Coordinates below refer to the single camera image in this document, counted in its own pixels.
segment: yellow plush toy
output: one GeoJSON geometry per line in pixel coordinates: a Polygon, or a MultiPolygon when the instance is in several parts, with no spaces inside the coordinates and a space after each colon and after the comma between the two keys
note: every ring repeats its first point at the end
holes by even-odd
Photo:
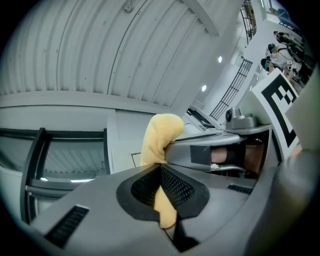
{"type": "MultiPolygon", "coordinates": [[[[143,139],[141,166],[165,164],[164,148],[184,132],[184,122],[174,114],[156,114],[151,118],[143,139]]],[[[154,207],[160,214],[160,227],[169,228],[176,223],[177,211],[160,186],[155,194],[154,207]]]]}

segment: window frame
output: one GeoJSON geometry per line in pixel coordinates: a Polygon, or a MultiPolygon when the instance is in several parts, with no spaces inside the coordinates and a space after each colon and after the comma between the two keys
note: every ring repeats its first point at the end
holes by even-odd
{"type": "Polygon", "coordinates": [[[103,131],[57,131],[0,128],[0,136],[34,137],[25,160],[20,186],[21,219],[29,224],[36,216],[36,198],[59,199],[82,183],[40,180],[52,139],[103,139],[105,173],[110,175],[107,129],[103,131]]]}

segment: curved ceiling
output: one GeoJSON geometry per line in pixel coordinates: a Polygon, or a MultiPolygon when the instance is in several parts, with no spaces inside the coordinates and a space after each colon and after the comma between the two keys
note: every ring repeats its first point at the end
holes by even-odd
{"type": "Polygon", "coordinates": [[[179,106],[199,87],[212,36],[182,1],[135,0],[131,12],[126,2],[40,2],[3,53],[0,94],[75,91],[179,106]]]}

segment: glass railing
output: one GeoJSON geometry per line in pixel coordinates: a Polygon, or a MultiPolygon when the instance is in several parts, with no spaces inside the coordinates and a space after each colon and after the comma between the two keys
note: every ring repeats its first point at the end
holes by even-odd
{"type": "Polygon", "coordinates": [[[249,42],[252,40],[253,36],[257,32],[256,19],[255,19],[254,9],[251,5],[251,1],[249,0],[244,1],[241,7],[240,13],[244,23],[246,41],[249,44],[249,42]]]}

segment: person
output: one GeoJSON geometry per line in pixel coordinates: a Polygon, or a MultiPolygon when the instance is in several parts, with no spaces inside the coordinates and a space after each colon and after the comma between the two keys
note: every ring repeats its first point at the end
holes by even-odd
{"type": "Polygon", "coordinates": [[[304,47],[304,43],[299,42],[295,37],[292,40],[289,33],[273,31],[273,35],[280,44],[288,44],[291,47],[301,48],[301,50],[304,47]]]}
{"type": "Polygon", "coordinates": [[[304,85],[302,86],[294,80],[294,72],[293,70],[289,71],[289,65],[287,63],[282,63],[278,65],[277,63],[273,63],[270,57],[263,58],[260,63],[263,69],[266,70],[269,74],[275,69],[279,69],[280,71],[282,71],[282,73],[289,80],[290,84],[293,86],[295,91],[298,94],[301,93],[304,85]]]}
{"type": "Polygon", "coordinates": [[[313,70],[309,68],[303,61],[303,52],[299,52],[296,49],[292,49],[287,45],[283,44],[283,47],[276,46],[274,43],[268,45],[268,50],[271,54],[272,61],[276,63],[282,70],[285,69],[285,65],[288,60],[292,61],[293,65],[296,65],[296,70],[299,76],[302,78],[302,86],[304,86],[309,80],[313,70]]]}

